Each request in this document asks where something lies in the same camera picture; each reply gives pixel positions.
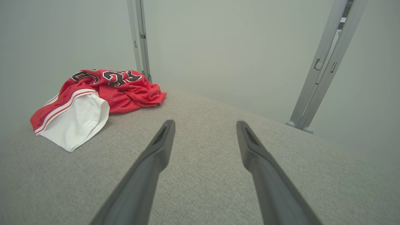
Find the gray textured surface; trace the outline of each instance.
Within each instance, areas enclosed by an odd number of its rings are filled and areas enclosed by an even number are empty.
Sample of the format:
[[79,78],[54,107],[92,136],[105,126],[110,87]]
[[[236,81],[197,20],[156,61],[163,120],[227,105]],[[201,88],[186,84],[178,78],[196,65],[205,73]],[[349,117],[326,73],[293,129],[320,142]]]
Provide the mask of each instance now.
[[149,224],[262,223],[237,120],[251,126],[323,223],[400,223],[395,168],[262,116],[163,90],[163,105],[110,116],[73,153],[22,127],[0,151],[0,224],[89,223],[167,119],[176,135]]

